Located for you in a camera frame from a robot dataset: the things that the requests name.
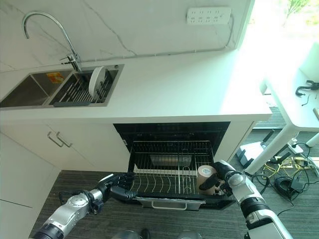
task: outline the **white plate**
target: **white plate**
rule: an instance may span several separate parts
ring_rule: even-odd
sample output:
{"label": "white plate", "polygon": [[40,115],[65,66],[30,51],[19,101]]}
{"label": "white plate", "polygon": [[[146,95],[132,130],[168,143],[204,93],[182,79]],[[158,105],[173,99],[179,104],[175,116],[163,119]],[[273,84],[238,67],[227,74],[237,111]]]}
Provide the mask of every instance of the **white plate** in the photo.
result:
{"label": "white plate", "polygon": [[101,86],[100,82],[104,81],[105,77],[105,67],[100,66],[94,69],[91,79],[90,79],[90,84],[89,84],[89,93],[92,97],[94,97],[96,90]]}

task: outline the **sink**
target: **sink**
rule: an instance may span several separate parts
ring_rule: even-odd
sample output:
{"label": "sink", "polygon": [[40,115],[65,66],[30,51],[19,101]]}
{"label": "sink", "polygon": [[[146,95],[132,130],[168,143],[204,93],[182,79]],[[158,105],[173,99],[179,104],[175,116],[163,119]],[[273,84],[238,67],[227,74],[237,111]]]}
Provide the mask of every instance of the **sink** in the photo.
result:
{"label": "sink", "polygon": [[104,82],[94,96],[88,92],[95,67],[81,72],[60,70],[28,74],[1,102],[0,108],[22,109],[105,106],[124,65],[106,66]]}
{"label": "sink", "polygon": [[47,75],[50,75],[52,71],[27,75],[23,81],[0,102],[0,108],[44,105],[63,83],[63,79],[68,78],[72,70],[58,72],[61,81],[54,83]]}

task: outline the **faucet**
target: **faucet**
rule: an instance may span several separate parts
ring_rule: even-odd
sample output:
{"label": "faucet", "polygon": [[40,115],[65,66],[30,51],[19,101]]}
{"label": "faucet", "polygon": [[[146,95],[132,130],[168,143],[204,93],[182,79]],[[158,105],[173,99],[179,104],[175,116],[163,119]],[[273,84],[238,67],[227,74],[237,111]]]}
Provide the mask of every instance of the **faucet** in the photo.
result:
{"label": "faucet", "polygon": [[46,12],[42,12],[42,11],[30,11],[30,12],[28,12],[24,16],[24,18],[22,20],[22,30],[24,32],[25,38],[29,39],[29,34],[26,31],[26,22],[29,19],[29,17],[31,17],[32,15],[45,16],[45,17],[51,19],[52,21],[54,21],[59,26],[59,28],[61,29],[66,41],[68,42],[68,44],[70,46],[70,49],[72,51],[72,54],[69,54],[65,58],[61,59],[61,60],[68,59],[69,61],[68,62],[63,62],[61,64],[71,64],[74,70],[76,70],[78,72],[81,72],[81,60],[80,60],[79,54],[75,51],[75,49],[74,49],[74,47],[73,47],[73,45],[71,43],[71,40],[70,40],[68,34],[66,33],[64,27],[62,26],[62,24],[57,19],[55,19],[53,16],[51,16],[50,14],[48,14]]}

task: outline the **drawer handle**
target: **drawer handle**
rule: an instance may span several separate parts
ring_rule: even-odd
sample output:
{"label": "drawer handle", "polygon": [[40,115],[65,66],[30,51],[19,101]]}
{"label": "drawer handle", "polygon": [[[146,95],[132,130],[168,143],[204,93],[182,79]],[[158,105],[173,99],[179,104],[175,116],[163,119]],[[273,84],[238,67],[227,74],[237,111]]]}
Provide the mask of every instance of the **drawer handle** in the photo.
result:
{"label": "drawer handle", "polygon": [[72,146],[72,144],[68,144],[64,139],[61,138],[60,132],[56,133],[56,137],[68,148]]}
{"label": "drawer handle", "polygon": [[169,210],[185,211],[187,209],[187,203],[185,203],[185,207],[183,207],[183,208],[167,208],[167,207],[156,207],[156,206],[154,206],[154,201],[152,201],[152,208],[154,208],[154,209],[169,209]]}
{"label": "drawer handle", "polygon": [[61,148],[61,147],[63,146],[63,143],[60,145],[57,141],[55,141],[54,139],[52,139],[51,136],[50,136],[51,133],[52,133],[52,132],[49,132],[49,133],[48,133],[48,138],[49,138],[51,141],[53,141],[53,143],[55,143],[56,145],[58,145],[58,146]]}

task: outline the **dishwasher rack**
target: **dishwasher rack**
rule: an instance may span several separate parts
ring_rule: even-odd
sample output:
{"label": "dishwasher rack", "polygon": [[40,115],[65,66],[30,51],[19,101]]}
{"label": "dishwasher rack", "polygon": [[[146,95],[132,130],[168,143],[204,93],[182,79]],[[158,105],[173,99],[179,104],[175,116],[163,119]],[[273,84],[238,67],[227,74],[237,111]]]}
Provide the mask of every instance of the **dishwasher rack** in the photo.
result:
{"label": "dishwasher rack", "polygon": [[90,77],[91,73],[72,75],[50,104],[59,105],[63,103],[75,104],[84,102],[87,104],[103,103],[111,89],[114,79],[109,71],[106,71],[104,81],[100,82],[94,96],[91,96],[89,93]]}
{"label": "dishwasher rack", "polygon": [[213,162],[210,141],[135,141],[131,155],[131,191],[151,194],[198,195],[197,170]]}

